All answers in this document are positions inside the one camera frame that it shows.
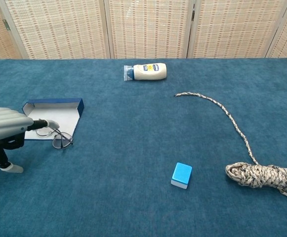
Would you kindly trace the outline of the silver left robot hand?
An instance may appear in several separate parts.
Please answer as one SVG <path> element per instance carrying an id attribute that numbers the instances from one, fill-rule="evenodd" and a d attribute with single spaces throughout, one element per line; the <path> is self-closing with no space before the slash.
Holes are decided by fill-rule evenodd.
<path id="1" fill-rule="evenodd" d="M 25 132 L 44 127 L 58 129 L 59 124 L 50 119 L 33 120 L 18 111 L 0 107 L 0 170 L 8 173 L 22 173 L 22 167 L 8 161 L 5 150 L 22 147 Z"/>

